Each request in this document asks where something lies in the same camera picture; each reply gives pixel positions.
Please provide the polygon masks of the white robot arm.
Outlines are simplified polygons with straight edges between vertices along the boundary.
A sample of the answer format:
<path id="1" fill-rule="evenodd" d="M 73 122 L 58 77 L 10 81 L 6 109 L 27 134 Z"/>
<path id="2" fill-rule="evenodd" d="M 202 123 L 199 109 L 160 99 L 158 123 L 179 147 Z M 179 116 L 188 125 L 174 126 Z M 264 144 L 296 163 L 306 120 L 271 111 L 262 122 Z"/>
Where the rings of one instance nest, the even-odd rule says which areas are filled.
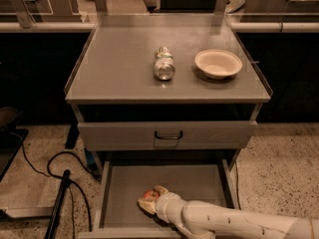
<path id="1" fill-rule="evenodd" d="M 319 239 L 319 220 L 270 215 L 186 201 L 156 185 L 138 200 L 145 212 L 173 224 L 187 239 L 215 239 L 218 232 L 241 239 Z"/>

